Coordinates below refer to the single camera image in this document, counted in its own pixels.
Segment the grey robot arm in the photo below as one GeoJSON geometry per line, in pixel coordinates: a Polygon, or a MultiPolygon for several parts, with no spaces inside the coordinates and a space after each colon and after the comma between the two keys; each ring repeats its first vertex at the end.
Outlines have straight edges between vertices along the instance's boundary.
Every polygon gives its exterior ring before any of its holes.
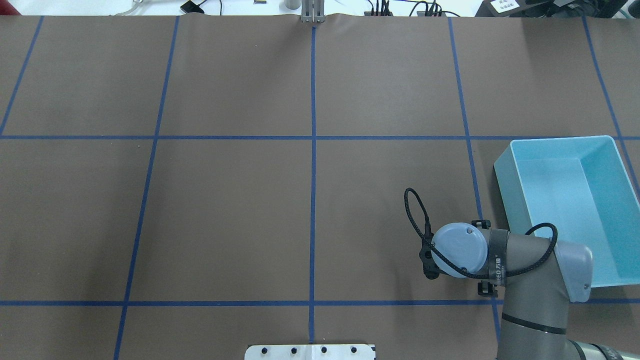
{"type": "Polygon", "coordinates": [[[525,234],[450,223],[425,226],[422,256],[437,273],[503,286],[498,360],[637,360],[604,344],[567,337],[569,305],[590,297],[593,257],[587,246],[558,241],[551,223],[525,234]]]}

